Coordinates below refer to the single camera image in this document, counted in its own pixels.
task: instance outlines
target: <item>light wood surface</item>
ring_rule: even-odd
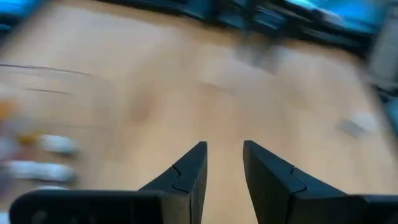
[[[253,139],[345,192],[398,194],[397,148],[359,61],[289,42],[253,66],[261,45],[238,39],[189,19],[55,1],[6,42],[1,60],[113,84],[114,144],[95,131],[71,134],[82,145],[71,162],[78,188],[138,189],[206,140],[203,223],[256,223],[242,162],[243,141]],[[353,138],[337,128],[356,113],[373,115],[376,130]]]

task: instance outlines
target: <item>wooden floor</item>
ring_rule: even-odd
[[[345,192],[398,194],[397,148],[360,63],[298,42],[256,63],[255,43],[242,46],[237,33],[184,18],[65,0],[15,33],[1,60],[112,83],[103,103],[117,106],[100,120],[114,121],[113,141],[95,130],[69,131],[82,145],[77,158],[40,158],[73,164],[77,188],[138,189],[206,140],[203,223],[256,223],[242,163],[243,141],[253,139]],[[376,130],[353,138],[337,128],[356,113],[372,114]]]

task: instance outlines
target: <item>wooden table surface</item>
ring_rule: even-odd
[[[287,42],[254,66],[262,41],[241,45],[237,33],[189,19],[64,0],[11,36],[1,60],[112,83],[103,101],[117,104],[113,144],[95,131],[70,131],[82,146],[78,158],[39,158],[73,165],[76,188],[138,189],[206,140],[203,223],[256,223],[242,162],[243,141],[252,139],[347,193],[398,194],[397,148],[360,62]],[[353,138],[337,128],[356,113],[374,116],[376,129]],[[9,198],[37,184],[19,185]]]

